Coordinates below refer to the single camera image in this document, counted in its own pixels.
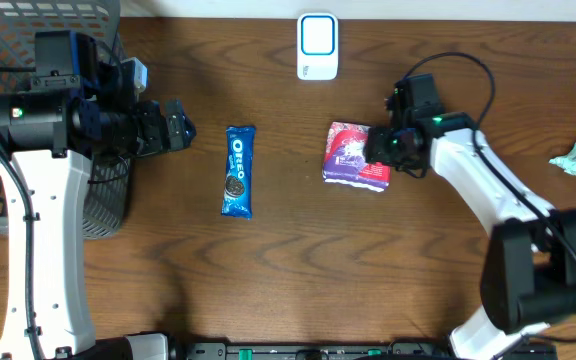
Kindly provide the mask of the blue Oreo cookie pack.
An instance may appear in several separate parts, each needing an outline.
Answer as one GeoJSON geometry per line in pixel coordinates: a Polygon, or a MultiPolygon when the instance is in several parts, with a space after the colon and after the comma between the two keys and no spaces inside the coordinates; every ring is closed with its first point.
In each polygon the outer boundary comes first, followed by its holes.
{"type": "Polygon", "coordinates": [[[254,158],[254,126],[226,130],[227,162],[222,202],[223,216],[251,219],[251,179],[254,158]]]}

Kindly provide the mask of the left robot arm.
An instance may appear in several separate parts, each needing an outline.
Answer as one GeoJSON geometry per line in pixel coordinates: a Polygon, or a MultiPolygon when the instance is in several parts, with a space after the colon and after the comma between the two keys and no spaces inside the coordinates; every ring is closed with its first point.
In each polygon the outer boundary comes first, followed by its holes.
{"type": "Polygon", "coordinates": [[[138,62],[104,63],[102,47],[82,33],[39,32],[29,89],[0,95],[9,243],[2,359],[182,357],[165,333],[100,340],[89,312],[83,215],[94,163],[181,151],[196,134],[179,101],[140,101],[138,62]]]}

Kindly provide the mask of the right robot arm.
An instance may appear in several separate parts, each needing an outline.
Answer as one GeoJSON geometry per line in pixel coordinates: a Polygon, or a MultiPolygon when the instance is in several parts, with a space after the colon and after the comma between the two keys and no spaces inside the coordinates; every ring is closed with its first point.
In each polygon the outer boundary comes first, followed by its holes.
{"type": "Polygon", "coordinates": [[[527,188],[465,112],[449,113],[432,75],[406,76],[386,99],[390,123],[368,132],[365,159],[421,179],[434,172],[489,237],[481,305],[450,336],[461,359],[504,359],[576,314],[576,210],[527,188]]]}

